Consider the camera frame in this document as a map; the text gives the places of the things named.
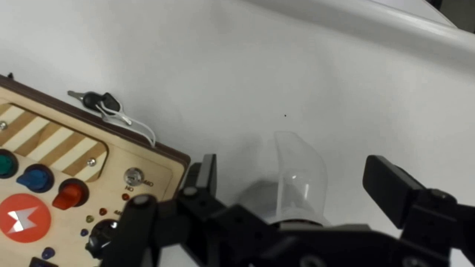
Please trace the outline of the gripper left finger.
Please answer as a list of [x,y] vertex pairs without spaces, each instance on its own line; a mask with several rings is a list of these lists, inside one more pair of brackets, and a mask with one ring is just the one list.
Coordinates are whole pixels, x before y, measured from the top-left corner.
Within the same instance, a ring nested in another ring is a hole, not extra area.
[[101,267],[159,267],[162,248],[176,244],[199,267],[282,267],[276,228],[241,205],[222,204],[216,181],[216,155],[207,154],[190,167],[174,199],[131,198]]

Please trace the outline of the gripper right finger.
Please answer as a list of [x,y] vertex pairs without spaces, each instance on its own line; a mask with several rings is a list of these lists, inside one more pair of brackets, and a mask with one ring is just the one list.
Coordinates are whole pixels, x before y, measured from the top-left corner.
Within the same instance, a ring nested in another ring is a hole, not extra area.
[[363,187],[402,230],[390,253],[393,264],[451,267],[451,251],[457,249],[475,267],[475,206],[423,186],[381,155],[367,157]]

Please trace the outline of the wooden switch board toy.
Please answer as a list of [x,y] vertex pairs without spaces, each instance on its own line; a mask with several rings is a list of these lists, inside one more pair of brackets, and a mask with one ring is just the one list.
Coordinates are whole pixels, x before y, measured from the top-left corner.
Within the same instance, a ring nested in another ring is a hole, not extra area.
[[124,205],[173,198],[190,156],[0,75],[0,267],[99,267]]

